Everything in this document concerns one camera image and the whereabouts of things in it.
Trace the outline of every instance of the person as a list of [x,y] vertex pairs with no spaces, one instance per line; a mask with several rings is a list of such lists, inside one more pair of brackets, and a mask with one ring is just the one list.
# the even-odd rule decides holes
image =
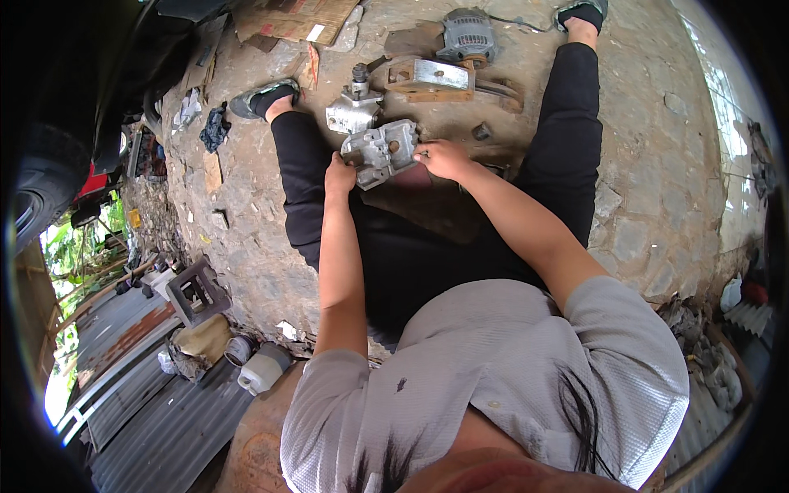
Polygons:
[[[292,80],[231,102],[270,122],[286,232],[318,270],[316,348],[282,431],[291,490],[616,491],[665,455],[688,405],[682,353],[585,249],[607,10],[581,0],[555,16],[567,44],[512,183],[460,144],[417,147],[487,215],[471,245],[364,204],[353,167],[294,111]],[[368,331],[396,344],[375,370]]]

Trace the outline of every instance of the white shirt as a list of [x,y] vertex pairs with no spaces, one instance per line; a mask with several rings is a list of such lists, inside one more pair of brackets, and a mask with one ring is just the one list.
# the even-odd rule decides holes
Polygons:
[[616,279],[585,281],[564,312],[523,282],[470,282],[422,307],[380,369],[347,349],[317,355],[282,430],[288,486],[344,491],[364,451],[372,491],[390,435],[402,450],[416,445],[411,476],[447,454],[469,403],[535,460],[573,470],[579,441],[559,402],[564,366],[595,400],[600,456],[638,489],[688,406],[682,352],[663,320]]

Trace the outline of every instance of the plastic bag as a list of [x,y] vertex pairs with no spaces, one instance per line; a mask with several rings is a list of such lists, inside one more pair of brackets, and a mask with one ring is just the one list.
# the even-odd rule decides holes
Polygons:
[[737,274],[737,277],[729,281],[724,288],[724,293],[720,295],[720,311],[723,313],[728,312],[740,302],[742,294],[740,287],[742,286],[742,277]]
[[162,367],[162,371],[166,374],[175,375],[175,365],[166,350],[159,353],[159,366]]

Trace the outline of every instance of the white plastic container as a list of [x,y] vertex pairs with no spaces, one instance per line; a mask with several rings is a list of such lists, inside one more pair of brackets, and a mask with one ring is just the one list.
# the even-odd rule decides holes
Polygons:
[[290,366],[290,354],[273,342],[264,344],[241,367],[238,385],[252,395],[271,389]]

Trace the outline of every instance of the cable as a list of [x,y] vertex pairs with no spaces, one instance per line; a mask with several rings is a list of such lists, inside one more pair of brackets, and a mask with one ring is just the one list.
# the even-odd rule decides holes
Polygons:
[[498,22],[506,22],[507,24],[517,24],[517,25],[521,25],[521,26],[526,26],[527,28],[533,29],[534,31],[537,31],[537,32],[548,32],[548,31],[551,30],[551,29],[548,29],[548,30],[540,29],[537,26],[533,26],[533,25],[529,24],[528,22],[524,21],[523,17],[520,17],[520,16],[515,17],[513,20],[502,19],[501,17],[492,16],[490,14],[488,14],[488,17],[490,17],[494,21],[498,21]]

